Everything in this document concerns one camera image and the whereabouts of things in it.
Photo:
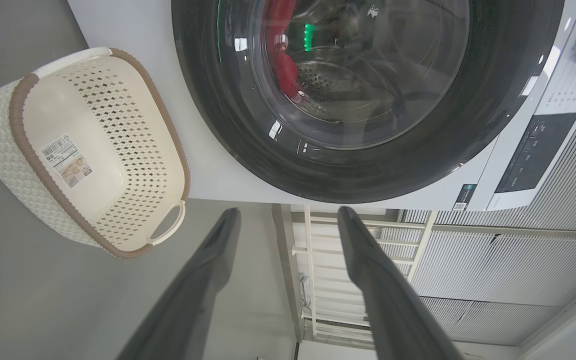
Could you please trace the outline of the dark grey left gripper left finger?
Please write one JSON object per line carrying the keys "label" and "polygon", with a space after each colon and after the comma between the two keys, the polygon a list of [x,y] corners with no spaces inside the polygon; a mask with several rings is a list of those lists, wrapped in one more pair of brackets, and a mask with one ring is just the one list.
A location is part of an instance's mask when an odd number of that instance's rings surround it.
{"label": "dark grey left gripper left finger", "polygon": [[201,360],[218,293],[231,278],[242,225],[237,208],[226,209],[172,280],[119,360]]}

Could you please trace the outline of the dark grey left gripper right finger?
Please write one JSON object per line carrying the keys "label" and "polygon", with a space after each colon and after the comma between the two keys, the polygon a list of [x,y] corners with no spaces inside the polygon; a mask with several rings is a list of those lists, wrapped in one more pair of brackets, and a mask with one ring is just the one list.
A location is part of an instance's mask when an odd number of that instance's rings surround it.
{"label": "dark grey left gripper right finger", "polygon": [[337,226],[349,278],[363,295],[378,359],[460,360],[450,338],[359,215],[340,207]]}

